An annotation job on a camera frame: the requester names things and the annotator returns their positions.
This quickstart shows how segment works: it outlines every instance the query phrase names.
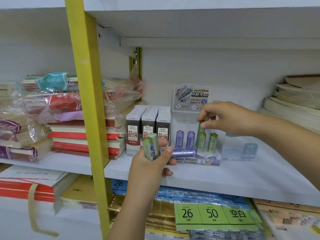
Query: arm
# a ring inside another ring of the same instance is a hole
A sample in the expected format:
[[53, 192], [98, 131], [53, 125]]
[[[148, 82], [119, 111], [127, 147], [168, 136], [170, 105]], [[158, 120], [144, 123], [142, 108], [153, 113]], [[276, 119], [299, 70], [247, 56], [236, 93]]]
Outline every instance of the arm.
[[202, 128], [256, 137], [274, 150], [320, 190], [320, 135], [289, 121], [256, 113], [232, 102], [206, 104], [198, 121]]
[[[167, 144], [168, 141], [159, 140], [159, 147]], [[133, 157], [127, 193], [110, 230], [109, 240], [144, 239], [147, 217], [159, 190], [161, 178], [173, 175], [165, 166], [177, 164], [176, 160], [170, 159], [172, 151], [171, 147], [166, 148], [155, 161], [146, 159], [143, 149]]]

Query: tan ribbon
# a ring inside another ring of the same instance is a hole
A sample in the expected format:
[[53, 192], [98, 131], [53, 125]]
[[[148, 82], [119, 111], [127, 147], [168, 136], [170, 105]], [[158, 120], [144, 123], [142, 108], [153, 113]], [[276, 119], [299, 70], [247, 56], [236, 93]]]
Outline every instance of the tan ribbon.
[[30, 221], [31, 228], [34, 232], [38, 232], [38, 233], [49, 235], [56, 238], [59, 236], [58, 232], [43, 230], [43, 229], [40, 229], [40, 227], [38, 226], [36, 201], [35, 201], [35, 192], [36, 192], [37, 186], [38, 184], [31, 185], [28, 193], [28, 211], [29, 211], [29, 221]]

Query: hand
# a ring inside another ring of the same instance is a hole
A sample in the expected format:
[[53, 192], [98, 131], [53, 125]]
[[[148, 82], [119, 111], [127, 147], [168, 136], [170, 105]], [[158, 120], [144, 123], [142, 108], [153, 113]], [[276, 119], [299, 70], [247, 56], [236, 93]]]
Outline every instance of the hand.
[[254, 136], [259, 126], [263, 126], [264, 117], [232, 102], [215, 101], [203, 106], [197, 121], [205, 121], [201, 125], [203, 129], [222, 130], [237, 136]]
[[[164, 147], [168, 141], [159, 140], [158, 143], [159, 147]], [[170, 169], [165, 168], [166, 165], [177, 164], [175, 159], [170, 159], [172, 152], [173, 148], [168, 147], [156, 160], [149, 161], [141, 149], [132, 159], [126, 198], [151, 204], [159, 190], [161, 177], [173, 175]]]

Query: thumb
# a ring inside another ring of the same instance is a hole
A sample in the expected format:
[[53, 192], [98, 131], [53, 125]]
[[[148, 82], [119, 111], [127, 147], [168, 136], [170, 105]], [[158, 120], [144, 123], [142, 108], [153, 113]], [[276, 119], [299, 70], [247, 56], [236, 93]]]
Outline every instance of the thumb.
[[201, 124], [202, 129], [217, 129], [219, 130], [219, 120], [208, 120]]
[[161, 167], [161, 171], [167, 165], [173, 151], [172, 147], [167, 147], [155, 161]]

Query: person's right hand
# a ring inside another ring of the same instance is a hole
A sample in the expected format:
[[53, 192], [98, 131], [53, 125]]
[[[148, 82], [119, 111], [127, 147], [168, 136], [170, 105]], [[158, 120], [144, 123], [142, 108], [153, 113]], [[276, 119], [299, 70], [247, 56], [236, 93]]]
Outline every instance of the person's right hand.
[[203, 106], [197, 121], [205, 121], [201, 125], [203, 129], [222, 130], [237, 136], [254, 136], [259, 126], [263, 126], [263, 118], [264, 115], [235, 103], [215, 101]]

